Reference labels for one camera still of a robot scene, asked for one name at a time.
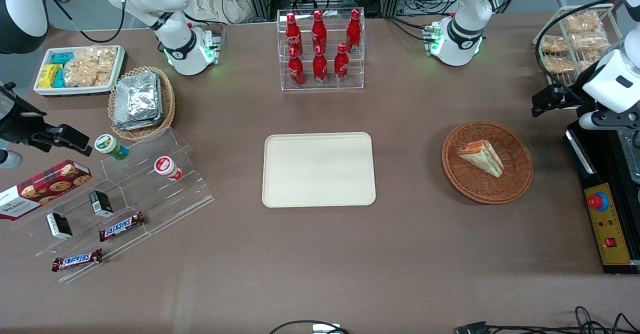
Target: clear acrylic display stand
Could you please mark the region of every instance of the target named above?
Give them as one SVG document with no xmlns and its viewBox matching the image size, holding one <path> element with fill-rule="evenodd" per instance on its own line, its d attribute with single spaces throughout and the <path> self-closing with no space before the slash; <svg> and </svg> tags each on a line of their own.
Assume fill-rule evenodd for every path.
<svg viewBox="0 0 640 334">
<path fill-rule="evenodd" d="M 207 184 L 194 170 L 185 151 L 187 145 L 180 135 L 167 127 L 130 145 L 125 160 L 117 161 L 112 157 L 104 159 L 103 172 L 92 172 L 92 181 L 67 193 L 65 196 L 68 198 L 61 197 L 60 204 L 40 208 L 16 220 L 18 226 L 15 228 L 27 225 L 34 228 L 30 238 L 35 255 L 50 259 L 49 263 L 57 257 L 72 257 L 102 248 L 102 264 L 91 263 L 55 273 L 61 276 L 61 283 L 69 283 L 94 268 L 108 265 L 109 259 L 213 201 Z M 171 157 L 182 168 L 181 179 L 171 181 L 154 170 L 153 165 L 161 156 Z M 108 195 L 114 215 L 105 218 L 94 214 L 89 202 L 89 192 L 94 190 Z M 130 227 L 100 242 L 99 230 L 107 229 L 138 212 L 142 213 L 144 224 Z M 68 240 L 54 238 L 46 223 L 48 213 L 66 217 L 73 237 Z"/>
<path fill-rule="evenodd" d="M 349 75 L 344 84 L 336 83 L 334 79 L 334 60 L 338 53 L 338 44 L 346 43 L 347 24 L 351 19 L 354 8 L 324 9 L 324 24 L 326 25 L 326 53 L 328 63 L 329 82 L 325 86 L 317 86 L 314 81 L 314 49 L 311 41 L 311 26 L 314 23 L 313 12 L 317 9 L 278 10 L 278 58 L 280 67 L 280 84 L 283 91 L 289 90 L 347 90 L 364 88 L 364 55 L 365 55 L 365 20 L 364 9 L 360 10 L 362 34 L 360 50 L 357 54 L 349 54 Z M 287 43 L 287 13 L 295 14 L 295 21 L 302 32 L 302 67 L 306 81 L 301 88 L 295 88 L 289 73 L 289 45 Z"/>
</svg>

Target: wicker basket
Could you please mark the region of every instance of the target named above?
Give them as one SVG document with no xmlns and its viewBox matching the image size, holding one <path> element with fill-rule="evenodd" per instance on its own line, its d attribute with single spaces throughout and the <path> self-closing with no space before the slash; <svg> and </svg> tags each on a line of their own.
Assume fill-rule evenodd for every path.
<svg viewBox="0 0 640 334">
<path fill-rule="evenodd" d="M 166 127 L 171 125 L 171 122 L 174 120 L 174 115 L 176 115 L 176 97 L 174 97 L 174 88 L 171 86 L 169 82 L 169 78 L 167 75 L 162 72 L 162 70 L 157 67 L 137 67 L 133 70 L 126 72 L 122 77 L 131 77 L 133 75 L 141 74 L 149 70 L 149 72 L 154 72 L 158 74 L 160 77 L 160 90 L 162 91 L 162 112 L 164 113 L 164 120 L 162 124 L 156 126 L 147 126 L 141 127 L 140 129 L 133 130 L 121 130 L 115 125 L 111 126 L 113 132 L 122 139 L 132 140 L 132 141 L 140 141 L 144 138 L 155 134 L 156 132 L 162 131 Z M 115 110 L 115 86 L 111 88 L 111 93 L 109 94 L 109 107 L 107 111 L 109 113 L 109 118 L 111 121 L 114 121 L 114 110 Z"/>
<path fill-rule="evenodd" d="M 464 145 L 488 140 L 504 165 L 494 177 L 458 156 Z M 442 165 L 453 186 L 483 204 L 507 204 L 521 197 L 533 179 L 533 160 L 522 140 L 491 121 L 470 121 L 451 131 L 442 145 Z"/>
</svg>

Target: red button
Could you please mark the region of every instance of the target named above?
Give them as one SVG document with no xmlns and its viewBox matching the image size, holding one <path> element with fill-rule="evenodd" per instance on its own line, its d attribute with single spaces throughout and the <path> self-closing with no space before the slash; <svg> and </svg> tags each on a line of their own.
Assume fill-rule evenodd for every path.
<svg viewBox="0 0 640 334">
<path fill-rule="evenodd" d="M 604 200 L 602 200 L 602 197 L 600 195 L 595 193 L 593 195 L 589 195 L 587 204 L 589 205 L 589 208 L 598 210 L 602 208 L 602 205 L 604 205 Z"/>
</svg>

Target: red bottle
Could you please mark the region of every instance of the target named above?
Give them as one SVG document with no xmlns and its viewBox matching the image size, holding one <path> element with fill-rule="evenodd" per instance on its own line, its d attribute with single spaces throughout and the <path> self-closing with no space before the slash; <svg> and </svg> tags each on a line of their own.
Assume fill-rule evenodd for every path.
<svg viewBox="0 0 640 334">
<path fill-rule="evenodd" d="M 313 79 L 315 80 L 315 85 L 324 87 L 327 81 L 329 81 L 325 49 L 317 45 L 313 51 L 315 52 L 315 56 L 313 57 Z"/>
<path fill-rule="evenodd" d="M 305 85 L 305 74 L 302 61 L 298 58 L 298 50 L 295 47 L 288 49 L 288 73 L 291 76 L 293 88 L 302 88 Z"/>
<path fill-rule="evenodd" d="M 347 83 L 347 74 L 349 73 L 349 55 L 347 55 L 347 44 L 341 42 L 338 44 L 338 54 L 333 62 L 335 82 L 338 84 Z"/>
<path fill-rule="evenodd" d="M 290 12 L 286 14 L 286 43 L 290 48 L 297 50 L 298 56 L 302 56 L 302 34 L 296 24 L 296 16 Z"/>
<path fill-rule="evenodd" d="M 360 10 L 351 11 L 351 20 L 347 25 L 347 52 L 357 54 L 360 52 L 362 24 L 360 22 Z"/>
<path fill-rule="evenodd" d="M 324 51 L 327 51 L 327 27 L 323 21 L 322 10 L 313 12 L 313 25 L 311 25 L 311 40 L 313 47 L 320 45 Z"/>
</svg>

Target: table surface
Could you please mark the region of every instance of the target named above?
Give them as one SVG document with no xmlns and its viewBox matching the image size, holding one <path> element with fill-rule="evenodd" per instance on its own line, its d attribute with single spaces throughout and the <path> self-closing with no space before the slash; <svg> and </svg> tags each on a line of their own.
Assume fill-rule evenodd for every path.
<svg viewBox="0 0 640 334">
<path fill-rule="evenodd" d="M 640 278 L 601 273 L 562 143 L 575 113 L 531 117 L 531 96 L 546 86 L 531 40 L 549 15 L 495 15 L 464 67 L 428 58 L 418 40 L 368 20 L 365 88 L 345 92 L 283 93 L 273 24 L 230 26 L 219 65 L 193 77 L 172 70 L 150 30 L 122 31 L 114 43 L 129 54 L 127 69 L 156 66 L 169 76 L 173 127 L 215 201 L 71 284 L 58 284 L 48 260 L 33 256 L 28 233 L 0 222 L 2 332 L 264 334 L 308 319 L 355 334 L 450 333 L 480 320 L 570 325 L 576 305 L 595 320 L 625 311 L 637 323 Z M 54 30 L 45 45 L 87 41 Z M 91 138 L 110 132 L 106 96 L 32 92 L 29 101 L 51 124 Z M 533 182 L 512 204 L 477 204 L 446 178 L 443 140 L 470 120 L 503 124 L 528 145 Z M 266 208 L 265 139 L 323 132 L 371 136 L 375 202 Z M 67 158 L 92 170 L 104 158 L 9 148 L 24 163 L 0 171 L 0 191 Z"/>
</svg>

